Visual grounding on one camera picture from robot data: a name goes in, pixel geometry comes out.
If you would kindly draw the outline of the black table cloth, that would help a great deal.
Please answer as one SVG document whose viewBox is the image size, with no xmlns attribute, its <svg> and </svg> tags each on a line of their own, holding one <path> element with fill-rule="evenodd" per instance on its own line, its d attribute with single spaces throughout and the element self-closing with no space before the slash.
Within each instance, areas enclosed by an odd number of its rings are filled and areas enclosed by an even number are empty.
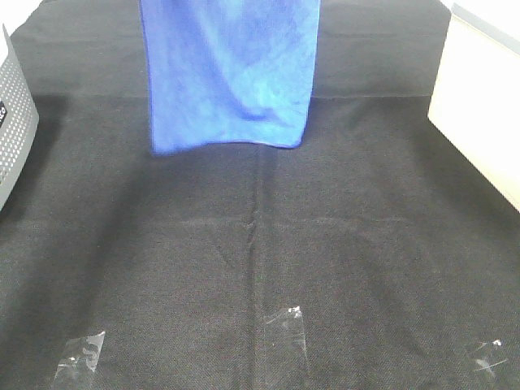
<svg viewBox="0 0 520 390">
<path fill-rule="evenodd" d="M 1 213 L 1 386 L 516 389 L 519 215 L 427 118 L 449 12 L 325 1 L 302 145 L 150 154 L 135 1 L 47 1 L 12 37 L 40 114 Z M 300 306 L 307 363 L 268 361 Z M 500 339 L 493 379 L 466 346 Z"/>
</svg>

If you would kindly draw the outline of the right clear tape strip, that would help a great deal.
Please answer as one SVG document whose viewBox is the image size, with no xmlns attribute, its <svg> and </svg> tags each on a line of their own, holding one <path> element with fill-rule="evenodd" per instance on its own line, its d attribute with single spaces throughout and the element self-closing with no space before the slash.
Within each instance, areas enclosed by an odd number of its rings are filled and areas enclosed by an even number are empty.
<svg viewBox="0 0 520 390">
<path fill-rule="evenodd" d="M 477 341 L 466 346 L 472 371 L 495 379 L 498 371 L 505 367 L 509 359 L 505 355 L 504 344 L 500 339 Z"/>
</svg>

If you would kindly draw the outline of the clear tape strip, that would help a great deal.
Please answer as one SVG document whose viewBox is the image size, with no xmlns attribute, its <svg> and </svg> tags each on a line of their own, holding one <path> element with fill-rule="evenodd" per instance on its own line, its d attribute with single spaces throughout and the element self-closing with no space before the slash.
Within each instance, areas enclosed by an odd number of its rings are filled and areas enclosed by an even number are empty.
<svg viewBox="0 0 520 390">
<path fill-rule="evenodd" d="M 301 307 L 284 307 L 264 317 L 264 342 L 268 361 L 287 359 L 307 363 L 304 319 Z"/>
<path fill-rule="evenodd" d="M 498 371 L 505 367 L 509 359 L 505 355 L 504 344 L 500 339 L 477 341 L 466 346 L 472 371 L 495 379 Z"/>
<path fill-rule="evenodd" d="M 87 390 L 92 387 L 106 333 L 70 339 L 59 359 L 51 388 Z"/>
</svg>

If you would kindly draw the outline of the white slotted box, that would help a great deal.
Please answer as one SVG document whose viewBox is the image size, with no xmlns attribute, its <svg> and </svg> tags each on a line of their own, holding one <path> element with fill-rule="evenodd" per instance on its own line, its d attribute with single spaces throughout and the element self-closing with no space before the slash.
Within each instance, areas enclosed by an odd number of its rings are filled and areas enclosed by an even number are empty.
<svg viewBox="0 0 520 390">
<path fill-rule="evenodd" d="M 429 120 L 519 207 L 519 3 L 449 1 Z"/>
</svg>

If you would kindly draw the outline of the middle clear tape strip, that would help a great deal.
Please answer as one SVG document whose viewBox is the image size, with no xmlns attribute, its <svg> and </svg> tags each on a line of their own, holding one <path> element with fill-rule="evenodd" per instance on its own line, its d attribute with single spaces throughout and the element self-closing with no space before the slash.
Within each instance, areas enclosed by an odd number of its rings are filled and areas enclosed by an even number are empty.
<svg viewBox="0 0 520 390">
<path fill-rule="evenodd" d="M 264 317 L 264 342 L 268 361 L 287 359 L 307 363 L 304 319 L 301 307 L 284 307 Z"/>
</svg>

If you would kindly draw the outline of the grey perforated basket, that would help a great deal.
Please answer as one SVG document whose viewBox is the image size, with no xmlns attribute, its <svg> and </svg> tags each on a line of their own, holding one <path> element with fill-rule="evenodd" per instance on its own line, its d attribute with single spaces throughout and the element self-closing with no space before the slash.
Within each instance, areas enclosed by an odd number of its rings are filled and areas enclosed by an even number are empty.
<svg viewBox="0 0 520 390">
<path fill-rule="evenodd" d="M 1 204 L 4 205 L 27 161 L 39 114 L 5 28 L 1 38 L 6 49 L 1 64 Z"/>
</svg>

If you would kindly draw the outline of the left clear tape strip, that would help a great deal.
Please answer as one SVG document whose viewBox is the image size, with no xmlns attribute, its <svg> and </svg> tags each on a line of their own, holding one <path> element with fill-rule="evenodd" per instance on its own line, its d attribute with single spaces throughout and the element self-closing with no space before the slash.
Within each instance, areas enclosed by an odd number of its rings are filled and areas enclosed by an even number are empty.
<svg viewBox="0 0 520 390">
<path fill-rule="evenodd" d="M 70 339 L 59 359 L 51 388 L 87 390 L 92 387 L 106 333 Z"/>
</svg>

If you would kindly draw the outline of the blue microfiber towel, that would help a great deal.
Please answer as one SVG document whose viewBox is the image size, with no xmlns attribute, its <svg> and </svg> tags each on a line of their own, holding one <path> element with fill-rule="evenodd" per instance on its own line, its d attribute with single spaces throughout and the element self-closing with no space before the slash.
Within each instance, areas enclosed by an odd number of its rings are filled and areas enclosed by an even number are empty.
<svg viewBox="0 0 520 390">
<path fill-rule="evenodd" d="M 318 1 L 142 1 L 152 152 L 298 147 L 313 91 Z"/>
</svg>

